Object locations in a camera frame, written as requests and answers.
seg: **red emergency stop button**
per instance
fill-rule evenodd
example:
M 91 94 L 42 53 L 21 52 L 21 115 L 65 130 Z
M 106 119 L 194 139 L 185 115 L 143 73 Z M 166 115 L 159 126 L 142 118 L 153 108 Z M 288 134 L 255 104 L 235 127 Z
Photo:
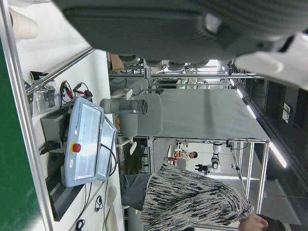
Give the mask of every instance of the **red emergency stop button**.
M 81 145 L 80 145 L 80 143 L 74 143 L 74 145 L 73 145 L 73 152 L 74 152 L 74 153 L 79 153 L 80 150 L 81 150 Z

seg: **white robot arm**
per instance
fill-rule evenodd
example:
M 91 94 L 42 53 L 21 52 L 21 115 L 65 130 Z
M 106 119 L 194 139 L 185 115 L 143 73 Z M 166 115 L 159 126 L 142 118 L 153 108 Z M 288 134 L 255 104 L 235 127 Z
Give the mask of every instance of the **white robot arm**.
M 221 171 L 221 165 L 219 162 L 218 154 L 221 151 L 222 143 L 215 141 L 213 143 L 213 156 L 211 159 L 212 164 L 211 165 L 195 165 L 198 168 L 195 168 L 195 170 L 198 170 L 199 172 L 204 172 L 205 175 L 210 174 L 211 172 L 220 172 Z

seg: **person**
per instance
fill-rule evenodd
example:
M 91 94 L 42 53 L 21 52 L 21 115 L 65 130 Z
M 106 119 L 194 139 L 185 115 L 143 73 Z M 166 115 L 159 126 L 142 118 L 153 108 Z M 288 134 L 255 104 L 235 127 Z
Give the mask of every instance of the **person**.
M 186 152 L 184 149 L 182 149 L 182 156 L 179 156 L 180 159 L 185 159 L 186 162 L 190 161 L 191 159 L 197 158 L 198 153 L 197 152 Z
M 278 220 L 254 213 L 254 207 L 227 184 L 163 164 L 155 174 L 120 175 L 122 204 L 141 211 L 148 231 L 229 225 L 239 231 L 285 231 Z

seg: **white cup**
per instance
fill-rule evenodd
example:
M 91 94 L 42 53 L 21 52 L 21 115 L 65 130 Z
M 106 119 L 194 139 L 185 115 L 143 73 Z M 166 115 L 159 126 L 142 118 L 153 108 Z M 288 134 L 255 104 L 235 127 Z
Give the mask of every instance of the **white cup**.
M 38 36 L 39 26 L 35 21 L 14 11 L 12 8 L 9 8 L 9 11 L 16 40 L 34 39 Z

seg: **gray patterned sweater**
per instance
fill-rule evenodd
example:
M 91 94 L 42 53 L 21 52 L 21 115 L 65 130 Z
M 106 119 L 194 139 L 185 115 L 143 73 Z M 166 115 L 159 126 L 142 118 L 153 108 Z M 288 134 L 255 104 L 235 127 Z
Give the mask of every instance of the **gray patterned sweater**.
M 229 225 L 253 210 L 223 182 L 163 164 L 150 179 L 141 221 L 148 224 L 148 231 L 182 231 L 193 226 Z

